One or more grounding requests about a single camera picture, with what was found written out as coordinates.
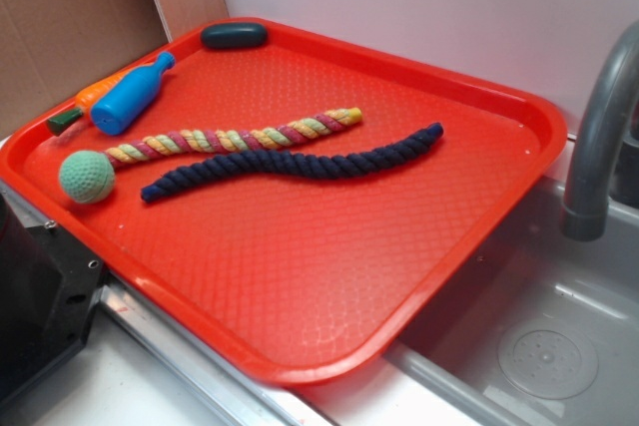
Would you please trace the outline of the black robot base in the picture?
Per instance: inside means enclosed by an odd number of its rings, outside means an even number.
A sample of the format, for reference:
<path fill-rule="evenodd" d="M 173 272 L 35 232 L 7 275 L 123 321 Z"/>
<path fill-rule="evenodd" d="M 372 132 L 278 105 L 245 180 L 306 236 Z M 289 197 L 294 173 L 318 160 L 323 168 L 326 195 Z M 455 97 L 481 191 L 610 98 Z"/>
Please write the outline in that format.
<path fill-rule="evenodd" d="M 105 264 L 61 226 L 26 226 L 1 201 L 1 409 L 81 351 Z"/>

